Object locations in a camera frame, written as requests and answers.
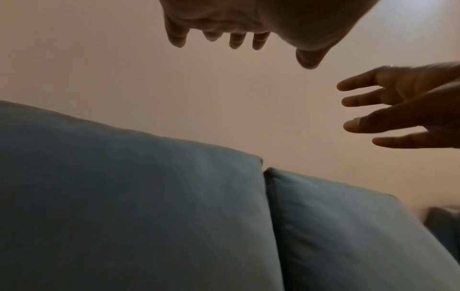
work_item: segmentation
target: pillow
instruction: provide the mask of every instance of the pillow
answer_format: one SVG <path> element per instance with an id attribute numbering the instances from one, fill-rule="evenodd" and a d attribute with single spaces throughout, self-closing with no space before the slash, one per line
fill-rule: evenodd
<path id="1" fill-rule="evenodd" d="M 454 291 L 460 267 L 395 198 L 265 172 L 286 291 Z"/>
<path id="2" fill-rule="evenodd" d="M 0 289 L 282 291 L 261 160 L 0 102 Z"/>

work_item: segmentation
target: outstretched hand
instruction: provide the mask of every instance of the outstretched hand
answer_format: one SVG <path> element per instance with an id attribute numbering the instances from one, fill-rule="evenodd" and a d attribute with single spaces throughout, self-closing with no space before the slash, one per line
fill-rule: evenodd
<path id="1" fill-rule="evenodd" d="M 301 66 L 313 69 L 379 0 L 160 0 L 169 41 L 183 47 L 190 29 L 209 41 L 230 33 L 239 48 L 254 33 L 261 49 L 270 33 L 297 48 Z"/>
<path id="2" fill-rule="evenodd" d="M 460 62 L 422 67 L 380 67 L 338 83 L 340 91 L 380 86 L 346 97 L 347 107 L 390 107 L 347 121 L 354 133 L 379 133 L 423 126 L 426 131 L 401 137 L 374 138 L 378 146 L 397 149 L 460 148 Z"/>

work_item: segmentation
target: sofa cushion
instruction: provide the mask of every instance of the sofa cushion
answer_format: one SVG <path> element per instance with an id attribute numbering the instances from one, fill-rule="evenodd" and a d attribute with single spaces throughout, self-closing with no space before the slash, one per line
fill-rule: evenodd
<path id="1" fill-rule="evenodd" d="M 460 267 L 395 197 L 265 172 L 286 291 L 454 291 Z"/>
<path id="2" fill-rule="evenodd" d="M 261 160 L 0 102 L 0 289 L 282 291 Z"/>

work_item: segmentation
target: beige wall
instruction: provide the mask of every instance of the beige wall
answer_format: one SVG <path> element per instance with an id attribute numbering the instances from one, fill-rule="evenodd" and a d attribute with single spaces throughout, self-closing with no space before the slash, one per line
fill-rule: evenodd
<path id="1" fill-rule="evenodd" d="M 237 51 L 193 32 L 171 46 L 156 0 L 0 0 L 0 98 L 258 154 L 275 166 L 460 205 L 460 151 L 377 148 L 342 123 L 342 78 L 460 59 L 460 1 L 382 0 L 314 71 L 272 37 Z"/>

